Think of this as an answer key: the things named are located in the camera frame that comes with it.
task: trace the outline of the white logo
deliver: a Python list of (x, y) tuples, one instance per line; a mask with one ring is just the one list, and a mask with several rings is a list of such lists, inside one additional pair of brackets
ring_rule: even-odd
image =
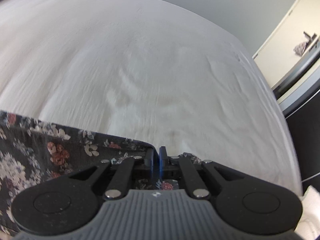
[(161, 196), (161, 193), (158, 192), (158, 191), (156, 191), (156, 192), (152, 193), (152, 195), (153, 195), (154, 197), (159, 197), (159, 196)]

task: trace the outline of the silver screw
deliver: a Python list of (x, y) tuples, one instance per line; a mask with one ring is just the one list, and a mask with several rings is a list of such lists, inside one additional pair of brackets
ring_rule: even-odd
[(116, 197), (120, 197), (121, 191), (117, 189), (109, 189), (105, 192), (105, 195), (107, 198), (116, 198)]
[(203, 188), (198, 188), (196, 190), (193, 191), (193, 195), (196, 196), (196, 198), (204, 198), (209, 196), (209, 191), (207, 191), (206, 189)]

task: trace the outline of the bed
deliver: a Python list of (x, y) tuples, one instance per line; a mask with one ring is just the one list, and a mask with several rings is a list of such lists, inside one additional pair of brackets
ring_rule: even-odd
[(0, 2), (0, 109), (302, 193), (286, 122), (244, 46), (161, 0)]

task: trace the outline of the ribbed plastic surface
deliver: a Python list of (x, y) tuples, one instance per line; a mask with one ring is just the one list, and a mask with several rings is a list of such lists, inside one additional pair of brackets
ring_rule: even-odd
[(185, 190), (130, 190), (121, 200), (105, 202), (87, 225), (60, 236), (25, 232), (15, 240), (199, 240), (295, 239), (293, 231), (254, 236), (226, 224), (208, 201), (190, 198)]

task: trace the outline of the black floral cloth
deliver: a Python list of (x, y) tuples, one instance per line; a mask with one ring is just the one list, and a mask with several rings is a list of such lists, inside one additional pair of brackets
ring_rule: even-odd
[[(57, 178), (103, 159), (119, 164), (125, 158), (142, 156), (152, 145), (112, 135), (80, 130), (0, 111), (0, 239), (19, 229), (11, 215), (15, 196), (28, 187)], [(193, 163), (201, 160), (183, 153)], [(141, 179), (136, 189), (178, 189), (175, 180), (156, 185)]]

